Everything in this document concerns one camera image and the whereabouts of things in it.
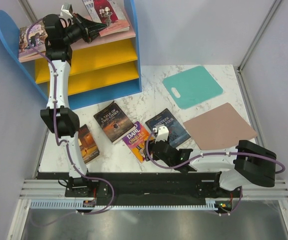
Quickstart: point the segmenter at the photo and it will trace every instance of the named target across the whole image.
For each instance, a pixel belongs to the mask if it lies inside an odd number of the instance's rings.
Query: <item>blue book cover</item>
[[[160,114],[149,119],[146,122],[147,127],[152,131],[153,128],[159,125],[164,125],[169,131],[169,144],[173,148],[178,147],[180,144],[190,138],[190,135],[183,126],[175,119],[171,112],[166,108]]]

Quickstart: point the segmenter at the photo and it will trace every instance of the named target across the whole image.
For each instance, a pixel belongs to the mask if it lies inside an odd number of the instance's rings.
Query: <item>cutting board handle hole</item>
[[[180,94],[179,94],[179,92],[177,91],[177,89],[175,87],[172,87],[172,92],[173,92],[173,94],[175,95],[176,98],[180,98]]]

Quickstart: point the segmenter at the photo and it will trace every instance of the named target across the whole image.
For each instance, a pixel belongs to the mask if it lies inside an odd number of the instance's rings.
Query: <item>yellow shelf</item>
[[[116,66],[85,72],[69,77],[68,95],[70,96],[137,78],[139,78],[139,74],[135,62],[127,62]]]
[[[137,59],[136,50],[131,39],[84,48],[73,52],[69,76],[123,64]],[[49,81],[48,62],[45,59],[37,59],[35,62],[35,81],[37,84]]]

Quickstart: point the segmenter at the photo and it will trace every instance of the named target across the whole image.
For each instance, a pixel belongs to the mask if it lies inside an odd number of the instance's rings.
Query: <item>teal cutting board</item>
[[[223,89],[203,66],[167,77],[163,84],[181,109],[190,108],[223,93]]]

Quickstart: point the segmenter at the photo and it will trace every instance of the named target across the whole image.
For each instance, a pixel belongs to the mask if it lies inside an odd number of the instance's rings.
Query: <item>white wall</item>
[[[267,146],[286,165],[288,183],[288,0],[268,26],[243,75]]]
[[[65,2],[28,1],[38,18],[58,13]],[[69,2],[74,11],[87,14],[82,0]],[[272,3],[273,0],[135,0],[141,64],[237,66]]]
[[[29,21],[16,0],[0,0],[18,25]],[[25,178],[31,178],[45,126],[45,101],[0,41],[0,240],[6,239]]]

